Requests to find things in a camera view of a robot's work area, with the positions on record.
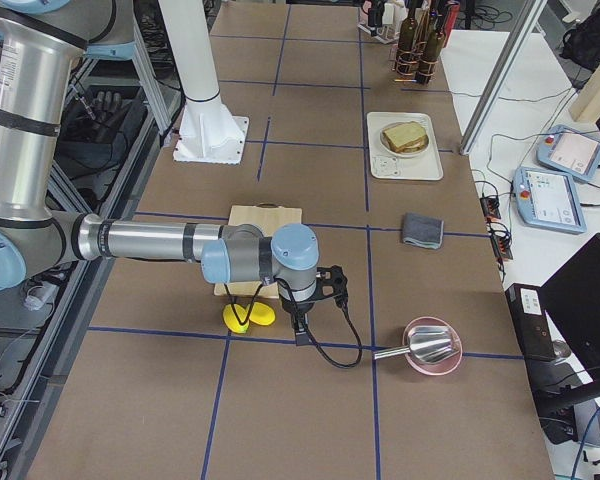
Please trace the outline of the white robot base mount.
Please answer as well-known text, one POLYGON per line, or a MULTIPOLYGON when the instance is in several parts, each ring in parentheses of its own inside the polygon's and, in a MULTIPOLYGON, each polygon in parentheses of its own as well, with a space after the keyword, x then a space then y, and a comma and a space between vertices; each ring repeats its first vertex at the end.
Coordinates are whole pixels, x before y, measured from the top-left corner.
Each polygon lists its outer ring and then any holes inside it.
POLYGON ((233 116, 218 99, 187 102, 173 158, 177 162, 236 165, 242 160, 249 118, 233 116))

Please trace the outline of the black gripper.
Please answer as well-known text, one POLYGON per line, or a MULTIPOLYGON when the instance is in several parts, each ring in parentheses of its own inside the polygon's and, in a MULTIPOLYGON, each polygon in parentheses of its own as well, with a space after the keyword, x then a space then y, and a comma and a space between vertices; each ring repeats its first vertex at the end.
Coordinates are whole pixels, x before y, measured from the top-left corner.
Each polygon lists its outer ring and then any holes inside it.
POLYGON ((310 336, 306 331, 308 325, 308 313, 313 308, 311 301, 296 302, 283 298, 281 300, 282 308, 291 318, 291 325, 294 328, 294 338, 296 345, 309 345, 310 336))
POLYGON ((370 28, 380 28, 383 26, 384 1, 370 0, 368 8, 368 26, 370 28))

